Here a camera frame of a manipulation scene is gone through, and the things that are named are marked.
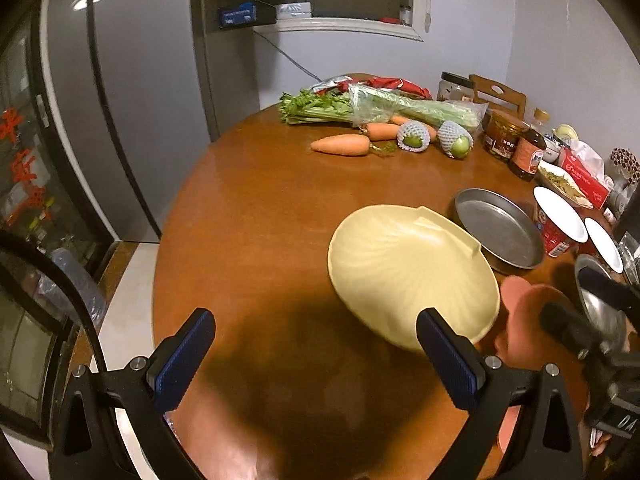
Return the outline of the front carrot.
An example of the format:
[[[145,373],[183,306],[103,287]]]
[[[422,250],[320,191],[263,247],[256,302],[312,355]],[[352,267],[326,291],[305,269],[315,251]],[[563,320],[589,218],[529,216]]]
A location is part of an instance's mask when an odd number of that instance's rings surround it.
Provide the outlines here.
[[[326,136],[310,144],[310,148],[314,152],[348,157],[367,155],[370,147],[371,142],[369,138],[359,133]]]

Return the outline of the white dish with food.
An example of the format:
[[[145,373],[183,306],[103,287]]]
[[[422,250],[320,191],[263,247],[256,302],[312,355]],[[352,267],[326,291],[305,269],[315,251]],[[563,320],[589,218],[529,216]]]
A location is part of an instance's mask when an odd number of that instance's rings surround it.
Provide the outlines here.
[[[561,167],[542,160],[537,169],[536,178],[546,188],[559,194],[574,207],[592,209],[593,204],[578,188],[570,174]]]

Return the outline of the chili sauce jar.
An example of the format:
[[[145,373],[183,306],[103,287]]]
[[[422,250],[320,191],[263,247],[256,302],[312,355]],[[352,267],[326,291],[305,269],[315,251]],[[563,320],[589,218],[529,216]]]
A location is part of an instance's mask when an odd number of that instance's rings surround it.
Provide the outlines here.
[[[528,129],[526,122],[503,110],[492,110],[484,134],[484,148],[492,156],[508,162],[512,157],[518,136]]]

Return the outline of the red snack bag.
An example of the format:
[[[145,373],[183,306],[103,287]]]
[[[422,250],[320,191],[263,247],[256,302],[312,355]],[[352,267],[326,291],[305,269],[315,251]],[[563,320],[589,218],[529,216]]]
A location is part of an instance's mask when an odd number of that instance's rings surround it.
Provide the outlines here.
[[[312,93],[323,94],[330,90],[337,90],[338,92],[344,93],[348,91],[348,88],[352,84],[363,84],[364,86],[375,89],[403,93],[411,99],[432,99],[431,92],[427,88],[420,87],[417,84],[402,78],[380,76],[372,76],[366,79],[356,79],[355,77],[348,75],[336,76],[331,79],[320,81],[318,84],[314,84],[310,88],[310,91]]]

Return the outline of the brown sauce bottle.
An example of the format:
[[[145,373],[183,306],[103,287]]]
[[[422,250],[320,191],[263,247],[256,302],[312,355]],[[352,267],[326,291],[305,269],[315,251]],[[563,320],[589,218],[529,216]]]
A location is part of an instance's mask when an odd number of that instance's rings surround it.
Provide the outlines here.
[[[508,162],[509,169],[522,180],[533,180],[546,149],[544,136],[536,129],[527,129],[518,136],[518,143]]]

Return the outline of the glass door cabinet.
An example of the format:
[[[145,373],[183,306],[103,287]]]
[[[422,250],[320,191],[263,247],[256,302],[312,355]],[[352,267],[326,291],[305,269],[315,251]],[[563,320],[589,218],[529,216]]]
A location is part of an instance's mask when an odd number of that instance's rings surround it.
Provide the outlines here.
[[[64,160],[44,95],[35,13],[1,40],[1,229],[47,257],[68,250],[96,273],[113,243]],[[79,332],[73,309],[38,289],[41,272],[1,254],[1,427],[50,448]]]

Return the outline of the back carrot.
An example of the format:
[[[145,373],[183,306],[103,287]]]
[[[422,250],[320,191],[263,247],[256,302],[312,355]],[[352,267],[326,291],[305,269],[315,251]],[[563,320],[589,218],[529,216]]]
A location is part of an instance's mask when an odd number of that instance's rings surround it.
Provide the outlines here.
[[[395,115],[390,118],[390,122],[394,125],[401,126],[406,122],[410,122],[410,118]],[[437,130],[434,127],[424,124],[424,122],[422,122],[422,126],[426,128],[432,141],[437,139]]]

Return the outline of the clear jar black lid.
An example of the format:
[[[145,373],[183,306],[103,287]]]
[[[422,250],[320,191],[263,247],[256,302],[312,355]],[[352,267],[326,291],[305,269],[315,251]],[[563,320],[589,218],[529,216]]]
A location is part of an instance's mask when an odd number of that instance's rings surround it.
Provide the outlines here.
[[[437,90],[439,101],[469,101],[474,98],[474,82],[468,77],[442,72]]]

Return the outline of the netted green fruit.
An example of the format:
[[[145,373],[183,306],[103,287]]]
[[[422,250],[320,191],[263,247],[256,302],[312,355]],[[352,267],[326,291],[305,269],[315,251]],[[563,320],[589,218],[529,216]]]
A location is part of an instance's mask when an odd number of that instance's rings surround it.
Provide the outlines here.
[[[410,153],[422,153],[431,144],[431,133],[422,122],[409,120],[402,124],[396,134],[398,148]]]
[[[446,155],[464,159],[474,146],[472,136],[456,122],[446,120],[437,130],[437,139]]]

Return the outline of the red instant noodle cup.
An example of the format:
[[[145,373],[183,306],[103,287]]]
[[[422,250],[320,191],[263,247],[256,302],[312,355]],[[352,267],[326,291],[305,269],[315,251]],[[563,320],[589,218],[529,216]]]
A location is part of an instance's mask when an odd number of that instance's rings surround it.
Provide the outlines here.
[[[558,258],[589,240],[585,223],[572,205],[550,188],[535,186],[535,224],[550,258]]]

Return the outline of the right netted green fruit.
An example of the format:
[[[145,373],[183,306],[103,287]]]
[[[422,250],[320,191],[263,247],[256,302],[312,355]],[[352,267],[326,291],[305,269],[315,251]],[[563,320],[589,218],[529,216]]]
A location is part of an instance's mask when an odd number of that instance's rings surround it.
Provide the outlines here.
[[[472,136],[456,122],[446,120],[437,130],[437,139],[446,155],[464,159],[474,146]]]

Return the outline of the small white jar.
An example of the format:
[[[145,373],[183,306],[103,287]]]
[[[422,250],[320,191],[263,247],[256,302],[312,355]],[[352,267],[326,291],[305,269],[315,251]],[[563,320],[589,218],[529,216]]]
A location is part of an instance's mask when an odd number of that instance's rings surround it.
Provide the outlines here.
[[[544,142],[546,142],[544,161],[549,164],[554,164],[561,154],[562,143],[553,133],[545,134]]]

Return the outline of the plastic water bottle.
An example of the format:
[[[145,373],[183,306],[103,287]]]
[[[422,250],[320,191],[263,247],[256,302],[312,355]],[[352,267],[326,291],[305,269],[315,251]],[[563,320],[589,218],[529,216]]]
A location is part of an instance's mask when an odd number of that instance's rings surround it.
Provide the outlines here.
[[[50,259],[64,272],[66,278],[79,292],[85,310],[96,330],[99,330],[106,315],[107,304],[96,282],[66,248],[56,248],[50,255]],[[54,281],[51,281],[44,274],[40,274],[36,294],[39,298],[46,300],[55,310],[65,314],[76,324],[80,324],[80,317],[68,297],[58,285],[54,284]]]

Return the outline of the carrot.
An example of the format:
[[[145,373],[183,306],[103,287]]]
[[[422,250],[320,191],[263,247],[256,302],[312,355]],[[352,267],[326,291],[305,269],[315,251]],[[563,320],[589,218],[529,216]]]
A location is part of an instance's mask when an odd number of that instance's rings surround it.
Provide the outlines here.
[[[390,118],[390,122],[394,125],[401,126],[406,122],[410,122],[410,118],[395,115]],[[426,128],[432,141],[437,139],[437,130],[434,127],[424,124],[424,122],[422,122],[422,126]]]
[[[310,148],[314,152],[348,157],[367,155],[370,147],[371,142],[369,138],[359,133],[326,136],[310,144]]]
[[[369,122],[362,125],[361,130],[372,142],[395,141],[397,139],[399,126],[386,122]]]

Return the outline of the cream shell-shaped plate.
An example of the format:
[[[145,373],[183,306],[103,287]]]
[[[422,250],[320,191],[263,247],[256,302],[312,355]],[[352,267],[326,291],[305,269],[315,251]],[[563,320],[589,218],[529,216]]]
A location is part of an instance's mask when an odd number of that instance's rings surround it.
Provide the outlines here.
[[[434,308],[473,344],[494,326],[499,286],[480,242],[426,207],[373,205],[334,231],[326,257],[333,288],[373,333],[412,352],[416,318]]]

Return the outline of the orange bear-shaped plate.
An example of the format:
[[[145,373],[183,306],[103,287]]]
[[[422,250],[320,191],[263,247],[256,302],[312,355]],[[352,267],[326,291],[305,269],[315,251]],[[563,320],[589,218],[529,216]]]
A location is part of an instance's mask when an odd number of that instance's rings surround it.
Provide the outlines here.
[[[530,284],[516,275],[504,279],[500,294],[508,318],[506,328],[496,337],[498,358],[507,366],[523,370],[540,370],[547,363],[559,367],[578,421],[582,458],[585,460],[589,455],[589,430],[582,422],[582,416],[589,396],[587,383],[582,376],[584,367],[539,323],[541,309],[548,302],[566,308],[572,308],[573,304],[559,289],[547,284]]]

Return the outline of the wooden chair right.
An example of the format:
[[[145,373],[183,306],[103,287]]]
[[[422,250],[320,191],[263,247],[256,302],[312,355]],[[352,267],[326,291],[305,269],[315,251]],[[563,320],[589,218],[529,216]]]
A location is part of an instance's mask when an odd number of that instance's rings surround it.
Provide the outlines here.
[[[471,74],[473,102],[487,104],[490,110],[501,110],[518,119],[523,119],[526,110],[526,95],[502,82]]]

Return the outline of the bundle of straws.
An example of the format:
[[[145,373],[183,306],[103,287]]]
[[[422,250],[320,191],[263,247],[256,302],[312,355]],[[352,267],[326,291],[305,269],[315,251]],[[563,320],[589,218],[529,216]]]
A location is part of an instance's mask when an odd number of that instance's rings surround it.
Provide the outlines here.
[[[635,185],[639,182],[640,164],[634,153],[626,148],[613,148],[610,161],[616,171],[624,177],[628,185]]]

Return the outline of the steel bowl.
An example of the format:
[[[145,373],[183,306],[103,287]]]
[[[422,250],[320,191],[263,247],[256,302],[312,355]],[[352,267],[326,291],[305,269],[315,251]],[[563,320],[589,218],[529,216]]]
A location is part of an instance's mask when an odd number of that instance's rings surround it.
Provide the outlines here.
[[[594,274],[597,278],[609,280],[611,275],[605,267],[590,255],[581,254],[575,262],[575,281],[580,303],[589,322],[602,334],[603,351],[623,351],[626,344],[626,316],[620,310],[609,306],[604,300],[587,289],[587,278]]]

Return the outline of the round metal pan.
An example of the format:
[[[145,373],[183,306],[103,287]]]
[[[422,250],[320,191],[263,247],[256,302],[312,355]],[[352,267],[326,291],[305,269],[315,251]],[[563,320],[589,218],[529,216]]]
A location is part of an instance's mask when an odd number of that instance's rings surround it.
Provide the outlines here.
[[[522,275],[544,261],[544,242],[526,212],[503,195],[486,188],[466,188],[454,199],[456,217],[482,246],[497,272]]]

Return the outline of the blue box on shelf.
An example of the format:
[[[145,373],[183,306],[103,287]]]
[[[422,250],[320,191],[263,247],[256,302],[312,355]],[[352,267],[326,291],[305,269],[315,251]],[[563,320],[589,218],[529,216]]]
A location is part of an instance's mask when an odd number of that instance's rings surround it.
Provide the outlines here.
[[[252,26],[257,20],[257,8],[254,3],[247,1],[233,8],[220,9],[218,18],[222,29]]]

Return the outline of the left netted green fruit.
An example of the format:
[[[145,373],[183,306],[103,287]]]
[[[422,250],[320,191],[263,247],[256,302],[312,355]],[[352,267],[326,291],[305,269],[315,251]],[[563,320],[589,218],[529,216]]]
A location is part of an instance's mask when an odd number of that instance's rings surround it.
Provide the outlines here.
[[[422,153],[431,144],[431,133],[422,122],[409,120],[402,124],[396,134],[398,148],[410,153]]]

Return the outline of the celery bunch in bag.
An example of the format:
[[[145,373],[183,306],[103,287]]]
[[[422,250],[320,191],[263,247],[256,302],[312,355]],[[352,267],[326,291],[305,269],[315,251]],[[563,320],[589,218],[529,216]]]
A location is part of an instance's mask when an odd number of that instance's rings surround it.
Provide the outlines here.
[[[483,122],[488,105],[470,101],[433,101],[409,98],[405,93],[375,89],[364,84],[297,94],[284,92],[278,111],[282,122],[292,126],[318,122],[346,122],[355,127],[369,122],[389,122],[405,117],[439,128],[450,120],[474,132]]]

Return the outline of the red tissue box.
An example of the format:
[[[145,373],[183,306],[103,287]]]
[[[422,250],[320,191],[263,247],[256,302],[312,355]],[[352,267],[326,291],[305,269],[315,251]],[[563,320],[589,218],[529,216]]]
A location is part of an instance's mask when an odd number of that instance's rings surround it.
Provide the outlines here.
[[[605,173],[603,158],[590,145],[573,139],[563,142],[559,166],[568,172],[594,208],[604,206],[614,184]]]

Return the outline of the middle carrot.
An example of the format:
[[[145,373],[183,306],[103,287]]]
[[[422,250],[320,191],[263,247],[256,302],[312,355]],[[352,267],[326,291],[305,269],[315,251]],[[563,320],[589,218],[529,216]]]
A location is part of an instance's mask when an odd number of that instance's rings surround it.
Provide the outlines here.
[[[399,126],[386,122],[369,122],[362,125],[361,130],[372,142],[395,141],[397,139]]]

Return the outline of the white box on sill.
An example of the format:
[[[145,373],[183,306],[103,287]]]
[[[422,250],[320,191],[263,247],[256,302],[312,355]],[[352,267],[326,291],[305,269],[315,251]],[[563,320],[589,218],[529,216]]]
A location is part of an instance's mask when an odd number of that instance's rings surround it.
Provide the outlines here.
[[[276,10],[278,21],[312,18],[311,3],[308,1],[281,3],[276,6]]]

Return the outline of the grey refrigerator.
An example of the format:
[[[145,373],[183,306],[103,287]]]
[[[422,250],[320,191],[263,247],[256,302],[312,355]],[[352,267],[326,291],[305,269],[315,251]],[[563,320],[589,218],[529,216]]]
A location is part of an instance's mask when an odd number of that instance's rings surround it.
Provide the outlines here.
[[[44,91],[99,225],[156,243],[210,136],[191,0],[41,0]]]

